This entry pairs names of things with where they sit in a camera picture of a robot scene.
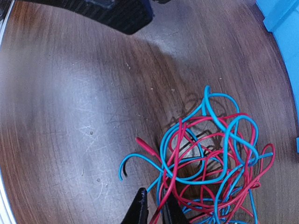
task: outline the blue wire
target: blue wire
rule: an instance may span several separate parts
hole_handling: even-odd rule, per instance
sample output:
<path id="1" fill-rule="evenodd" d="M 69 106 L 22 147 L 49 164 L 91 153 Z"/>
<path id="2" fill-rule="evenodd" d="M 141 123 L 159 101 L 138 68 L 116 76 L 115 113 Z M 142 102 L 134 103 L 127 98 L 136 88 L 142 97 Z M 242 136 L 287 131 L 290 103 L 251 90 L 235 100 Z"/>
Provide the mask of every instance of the blue wire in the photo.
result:
<path id="1" fill-rule="evenodd" d="M 244 146 L 246 146 L 249 150 L 250 150 L 250 155 L 249 155 L 249 164 L 248 166 L 252 167 L 254 166 L 258 160 L 266 158 L 266 157 L 270 157 L 273 156 L 273 153 L 266 153 L 263 155 L 259 155 L 258 151 L 256 150 L 256 143 L 258 140 L 258 135 L 259 135 L 259 131 L 258 131 L 258 126 L 257 124 L 254 122 L 253 119 L 251 119 L 248 116 L 245 115 L 239 115 L 237 117 L 235 117 L 230 124 L 228 125 L 228 127 L 226 128 L 217 118 L 216 114 L 214 113 L 210 101 L 210 98 L 213 97 L 223 97 L 223 98 L 227 98 L 228 100 L 230 100 L 235 109 L 236 109 L 236 113 L 240 113 L 240 108 L 237 104 L 237 102 L 229 95 L 224 94 L 224 93 L 210 93 L 210 87 L 206 86 L 205 90 L 204 90 L 204 98 L 201 102 L 201 104 L 187 117 L 185 117 L 182 122 L 185 123 L 187 122 L 190 118 L 192 118 L 193 116 L 195 116 L 200 110 L 202 113 L 202 116 L 207 116 L 207 113 L 210 114 L 210 116 L 212 117 L 214 123 L 220 128 L 220 130 L 222 132 L 224 132 L 225 137 L 224 137 L 224 141 L 223 141 L 223 171 L 222 173 L 215 179 L 211 179 L 211 180 L 204 180 L 204 181 L 192 181 L 194 180 L 196 177 L 198 177 L 204 169 L 205 166 L 205 160 L 200 161 L 200 169 L 197 173 L 195 173 L 192 176 L 189 177 L 185 177 L 185 178 L 180 178 L 180 177 L 176 177 L 176 181 L 183 183 L 183 184 L 190 184 L 190 185 L 203 185 L 203 184 L 213 184 L 215 182 L 221 181 L 222 183 L 219 187 L 219 190 L 216 194 L 215 197 L 215 202 L 214 202 L 214 212 L 211 213 L 211 217 L 208 217 L 200 222 L 198 222 L 198 224 L 220 224 L 221 222 L 226 222 L 227 220 L 225 218 L 221 218 L 219 219 L 218 217 L 218 211 L 222 214 L 222 216 L 227 215 L 230 211 L 231 206 L 227 206 L 225 208 L 222 209 L 218 209 L 218 203 L 223 203 L 223 202 L 227 202 L 230 198 L 230 196 L 238 193 L 239 191 L 242 190 L 242 187 L 236 187 L 236 185 L 238 184 L 239 180 L 241 179 L 243 173 L 245 172 L 245 161 L 242 160 L 239 150 L 237 150 L 237 143 L 240 143 Z M 256 135 L 255 135 L 255 139 L 253 144 L 251 145 L 249 142 L 243 140 L 240 138 L 240 136 L 238 136 L 238 127 L 239 127 L 239 123 L 240 120 L 246 120 L 248 121 L 250 124 L 252 124 L 252 126 L 255 128 L 256 130 Z M 147 192 L 150 192 L 151 189 L 157 185 L 157 195 L 156 195 L 156 199 L 157 199 L 157 204 L 160 204 L 160 199 L 159 199 L 159 190 L 162 184 L 162 180 L 163 180 L 163 173 L 164 171 L 166 171 L 166 175 L 169 178 L 173 177 L 173 173 L 172 173 L 172 169 L 174 167 L 174 164 L 172 164 L 171 166 L 167 166 L 167 158 L 166 158 L 166 154 L 168 151 L 168 145 L 170 143 L 170 139 L 172 138 L 172 136 L 179 130 L 179 123 L 176 123 L 173 127 L 171 127 L 163 136 L 162 141 L 161 141 L 161 145 L 160 145 L 160 157 L 161 157 L 161 166 L 158 166 L 156 163 L 154 163 L 152 160 L 148 159 L 147 157 L 140 155 L 140 154 L 129 154 L 127 155 L 121 162 L 120 164 L 120 168 L 119 168 L 119 172 L 118 172 L 118 176 L 119 179 L 122 181 L 122 176 L 121 176 L 121 170 L 123 169 L 124 164 L 126 163 L 126 161 L 131 158 L 131 157 L 139 157 L 144 159 L 145 161 L 147 161 L 148 163 L 150 163 L 154 168 L 156 168 L 159 171 L 159 176 L 158 178 L 148 187 Z M 186 132 L 188 132 L 190 134 L 190 136 L 193 138 L 193 140 L 195 142 L 198 141 L 197 136 L 193 133 L 193 131 L 189 128 L 186 129 Z M 227 170 L 228 170 L 228 141 L 229 138 L 231 138 L 233 140 L 233 144 L 234 144 L 234 149 L 235 149 L 235 154 L 237 156 L 238 161 L 240 162 L 240 165 L 235 167 L 232 171 L 229 172 L 229 174 L 227 175 Z M 199 150 L 199 156 L 195 156 L 195 157 L 190 157 L 190 158 L 184 158 L 182 159 L 179 164 L 183 164 L 185 162 L 189 162 L 189 161 L 193 161 L 195 159 L 199 159 L 199 158 L 206 158 L 206 156 L 204 156 L 204 150 L 201 146 L 200 143 L 197 144 L 198 150 Z M 211 160 L 214 160 L 218 163 L 220 163 L 220 161 L 217 158 L 210 158 Z M 236 179 L 234 180 L 234 182 L 232 184 L 230 184 L 229 186 L 229 191 L 228 191 L 228 195 L 224 200 L 219 199 L 221 192 L 223 191 L 224 186 L 227 184 L 227 181 L 229 180 L 229 178 L 234 175 L 235 172 L 237 172 L 238 170 L 240 170 L 240 173 L 237 175 Z M 255 224 L 258 223 L 257 221 L 257 212 L 256 212 L 256 208 L 255 208 L 255 204 L 254 204 L 254 199 L 253 199 L 253 195 L 251 190 L 249 189 L 249 197 L 250 197 L 250 203 L 251 203 L 251 207 L 252 207 L 252 211 L 253 211 L 253 216 L 254 216 L 254 221 Z M 200 201 L 200 199 L 194 199 L 194 202 L 198 202 Z M 203 198 L 203 201 L 213 201 L 211 198 Z M 186 206 L 184 206 L 182 208 L 183 213 L 187 213 L 189 211 L 191 211 L 191 209 L 187 208 Z M 238 221 L 238 220 L 230 220 L 229 223 L 237 223 L 237 224 L 246 224 L 243 221 Z"/>

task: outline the blue bin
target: blue bin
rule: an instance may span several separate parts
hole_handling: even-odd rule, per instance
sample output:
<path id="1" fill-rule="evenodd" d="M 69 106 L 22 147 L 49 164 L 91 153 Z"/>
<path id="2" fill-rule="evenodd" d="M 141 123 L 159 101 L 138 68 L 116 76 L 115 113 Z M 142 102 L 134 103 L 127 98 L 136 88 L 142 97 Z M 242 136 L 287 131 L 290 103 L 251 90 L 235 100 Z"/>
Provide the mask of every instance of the blue bin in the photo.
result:
<path id="1" fill-rule="evenodd" d="M 264 25 L 273 33 L 285 61 L 299 121 L 299 0 L 257 0 L 256 3 L 265 16 Z"/>

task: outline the blue wire loop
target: blue wire loop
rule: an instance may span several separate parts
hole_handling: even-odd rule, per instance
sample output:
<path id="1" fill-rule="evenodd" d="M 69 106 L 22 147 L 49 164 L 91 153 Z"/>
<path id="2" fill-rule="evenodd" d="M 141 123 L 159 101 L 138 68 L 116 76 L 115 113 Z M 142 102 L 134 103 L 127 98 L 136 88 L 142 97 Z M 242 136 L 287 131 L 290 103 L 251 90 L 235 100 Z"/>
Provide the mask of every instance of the blue wire loop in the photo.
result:
<path id="1" fill-rule="evenodd" d="M 237 117 L 235 117 L 228 125 L 228 127 L 226 128 L 217 118 L 215 112 L 212 109 L 212 106 L 210 104 L 209 99 L 210 98 L 214 98 L 214 97 L 222 97 L 222 98 L 227 98 L 228 100 L 230 100 L 233 105 L 235 106 L 235 110 L 236 113 L 240 113 L 240 108 L 238 106 L 238 104 L 236 103 L 236 101 L 229 95 L 224 94 L 224 93 L 211 93 L 210 92 L 210 87 L 206 86 L 205 90 L 204 90 L 204 97 L 203 100 L 201 102 L 201 104 L 187 117 L 185 117 L 182 122 L 185 123 L 187 122 L 190 118 L 194 117 L 198 112 L 201 111 L 202 116 L 207 116 L 207 113 L 209 113 L 209 116 L 212 117 L 214 123 L 220 128 L 220 130 L 222 132 L 225 133 L 225 137 L 224 137 L 224 141 L 223 141 L 223 171 L 220 173 L 220 175 L 214 179 L 210 179 L 210 180 L 204 180 L 204 181 L 192 181 L 194 180 L 196 177 L 200 176 L 201 173 L 203 172 L 204 169 L 204 165 L 205 165 L 205 161 L 202 160 L 201 161 L 201 166 L 200 169 L 197 173 L 195 173 L 192 176 L 189 177 L 185 177 L 185 178 L 181 178 L 181 177 L 176 177 L 176 181 L 180 182 L 182 184 L 190 184 L 190 185 L 203 185 L 203 184 L 213 184 L 216 182 L 219 182 L 221 180 L 223 180 L 222 184 L 219 187 L 219 190 L 216 194 L 215 197 L 215 202 L 214 202 L 214 213 L 211 217 L 208 217 L 200 222 L 198 222 L 198 224 L 221 224 L 226 222 L 225 218 L 221 218 L 219 219 L 218 217 L 218 212 L 221 213 L 222 216 L 227 215 L 230 211 L 230 206 L 226 207 L 226 208 L 222 208 L 222 209 L 218 209 L 218 203 L 224 203 L 227 202 L 230 198 L 230 196 L 233 196 L 234 194 L 238 193 L 240 190 L 242 190 L 242 187 L 236 187 L 236 185 L 238 184 L 239 180 L 241 179 L 245 168 L 245 161 L 242 160 L 238 150 L 235 150 L 235 154 L 237 156 L 238 161 L 240 162 L 240 165 L 235 167 L 232 171 L 229 172 L 229 174 L 227 174 L 227 170 L 228 170 L 228 141 L 229 138 L 231 138 L 233 140 L 233 145 L 234 148 L 237 149 L 237 143 L 246 146 L 250 151 L 250 160 L 249 160 L 249 164 L 248 166 L 252 167 L 254 165 L 256 165 L 259 161 L 259 159 L 265 158 L 265 157 L 270 157 L 273 155 L 273 153 L 266 153 L 264 155 L 259 155 L 258 151 L 256 150 L 256 143 L 258 140 L 258 126 L 255 123 L 255 121 L 253 119 L 251 119 L 248 116 L 245 115 L 239 115 Z M 252 126 L 255 128 L 256 130 L 256 135 L 255 135 L 255 139 L 253 144 L 251 145 L 249 142 L 243 140 L 242 138 L 240 138 L 238 136 L 238 127 L 239 127 L 239 122 L 240 120 L 245 120 L 247 122 L 249 122 L 250 124 L 252 124 Z M 166 175 L 169 178 L 173 177 L 173 173 L 172 173 L 172 169 L 174 167 L 174 165 L 168 166 L 167 165 L 167 158 L 166 158 L 166 153 L 168 150 L 168 145 L 169 142 L 172 138 L 172 136 L 179 130 L 179 123 L 176 123 L 173 127 L 171 127 L 163 136 L 162 141 L 161 141 L 161 145 L 160 145 L 160 156 L 161 156 L 161 166 L 158 166 L 157 164 L 155 164 L 152 160 L 150 160 L 149 158 L 140 155 L 140 154 L 129 154 L 127 155 L 121 162 L 120 164 L 120 168 L 119 168 L 119 179 L 122 181 L 122 176 L 121 176 L 121 170 L 123 169 L 124 164 L 127 162 L 127 160 L 131 157 L 139 157 L 144 159 L 145 161 L 147 161 L 148 163 L 150 163 L 153 167 L 155 167 L 159 172 L 159 177 L 148 187 L 148 192 L 151 191 L 151 189 L 157 185 L 157 204 L 160 204 L 160 199 L 159 199 L 159 190 L 162 184 L 162 179 L 163 179 L 163 173 L 166 172 Z M 196 135 L 193 133 L 192 130 L 190 129 L 186 129 L 186 131 L 190 134 L 190 136 L 193 138 L 194 141 L 197 141 L 198 138 L 196 137 Z M 185 162 L 188 161 L 192 161 L 195 159 L 199 159 L 199 158 L 206 158 L 204 156 L 204 150 L 202 149 L 201 145 L 198 143 L 198 150 L 199 150 L 199 156 L 197 157 L 192 157 L 192 158 L 184 158 L 180 161 L 180 164 L 183 164 Z M 211 160 L 215 160 L 217 162 L 220 163 L 220 161 L 216 158 L 211 158 Z M 233 176 L 236 172 L 239 172 L 239 174 L 237 175 L 236 179 L 234 180 L 234 182 L 230 185 L 230 189 L 228 191 L 228 195 L 224 200 L 220 199 L 221 193 L 223 191 L 224 186 L 226 185 L 227 181 L 229 180 L 229 178 L 231 176 Z M 257 212 L 255 209 L 255 205 L 254 205 L 254 200 L 253 200 L 253 196 L 252 196 L 252 192 L 249 189 L 249 197 L 250 197 L 250 201 L 251 201 L 251 208 L 253 211 L 253 215 L 254 215 L 254 222 L 255 224 L 258 223 L 257 221 Z M 204 198 L 204 201 L 213 201 L 211 198 Z M 183 207 L 182 211 L 184 213 L 187 213 L 189 211 L 191 211 L 191 209 L 188 209 L 187 207 Z M 238 221 L 238 220 L 230 220 L 229 223 L 237 223 L 237 224 L 245 224 L 245 222 L 243 221 Z"/>

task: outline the wooden surface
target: wooden surface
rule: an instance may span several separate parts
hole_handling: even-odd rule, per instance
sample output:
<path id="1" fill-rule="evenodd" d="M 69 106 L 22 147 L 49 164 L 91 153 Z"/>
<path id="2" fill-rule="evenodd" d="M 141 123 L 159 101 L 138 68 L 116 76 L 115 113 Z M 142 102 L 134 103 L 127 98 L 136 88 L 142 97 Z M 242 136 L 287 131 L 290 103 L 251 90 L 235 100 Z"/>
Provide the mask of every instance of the wooden surface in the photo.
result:
<path id="1" fill-rule="evenodd" d="M 254 191 L 262 224 L 297 223 L 299 157 L 292 91 L 252 0 L 173 0 L 133 36 L 61 9 L 18 2 L 0 53 L 0 165 L 20 224 L 117 224 L 157 171 L 139 159 L 212 91 L 277 147 Z M 221 102 L 217 112 L 230 113 Z M 150 215 L 156 206 L 149 194 Z"/>

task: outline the wire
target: wire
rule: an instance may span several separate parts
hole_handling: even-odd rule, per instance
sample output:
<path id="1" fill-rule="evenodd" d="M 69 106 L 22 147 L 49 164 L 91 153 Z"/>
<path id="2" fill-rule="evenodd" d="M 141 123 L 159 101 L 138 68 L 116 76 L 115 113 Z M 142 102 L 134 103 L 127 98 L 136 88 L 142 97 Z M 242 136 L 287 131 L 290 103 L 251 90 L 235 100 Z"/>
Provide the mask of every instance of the wire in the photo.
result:
<path id="1" fill-rule="evenodd" d="M 236 113 L 225 117 L 217 117 L 209 101 L 210 98 L 214 97 L 229 99 L 235 106 Z M 246 141 L 238 130 L 241 120 L 248 122 L 251 126 L 249 141 Z M 208 121 L 214 122 L 220 131 L 207 135 L 196 135 L 193 132 L 194 127 Z M 131 157 L 142 158 L 159 171 L 158 178 L 148 188 L 148 192 L 150 192 L 154 186 L 157 186 L 158 207 L 150 224 L 157 223 L 160 211 L 170 193 L 173 193 L 182 206 L 184 214 L 190 211 L 198 212 L 198 215 L 190 220 L 191 223 L 244 224 L 244 221 L 233 220 L 236 211 L 242 210 L 253 218 L 255 224 L 259 224 L 252 190 L 261 186 L 259 182 L 261 176 L 273 165 L 275 148 L 272 144 L 268 144 L 259 154 L 256 149 L 258 134 L 258 126 L 255 121 L 249 115 L 240 113 L 238 104 L 231 96 L 223 93 L 210 93 L 210 87 L 207 86 L 201 104 L 189 116 L 184 119 L 180 118 L 178 123 L 165 133 L 161 141 L 159 154 L 141 138 L 136 138 L 137 143 L 150 155 L 156 157 L 161 165 L 157 165 L 143 155 L 130 154 L 121 162 L 119 178 L 122 180 L 121 171 Z M 222 138 L 220 148 L 211 150 L 203 145 L 206 140 L 213 140 L 214 138 Z M 188 157 L 190 152 L 194 150 L 199 155 Z M 266 168 L 263 168 L 263 160 L 267 157 L 271 157 L 271 161 Z M 216 165 L 214 170 L 210 169 L 211 166 L 215 167 L 212 162 Z M 254 176 L 253 167 L 258 162 L 260 163 L 259 174 Z M 195 164 L 198 169 L 195 174 L 188 177 L 178 176 L 180 169 Z M 177 190 L 178 184 L 184 186 L 180 192 Z M 218 188 L 216 195 L 211 190 L 212 185 Z M 190 186 L 199 186 L 198 198 L 189 199 L 186 196 L 186 191 Z M 162 196 L 163 189 L 167 189 L 164 196 Z M 247 196 L 249 196 L 252 211 L 243 207 L 243 202 Z"/>

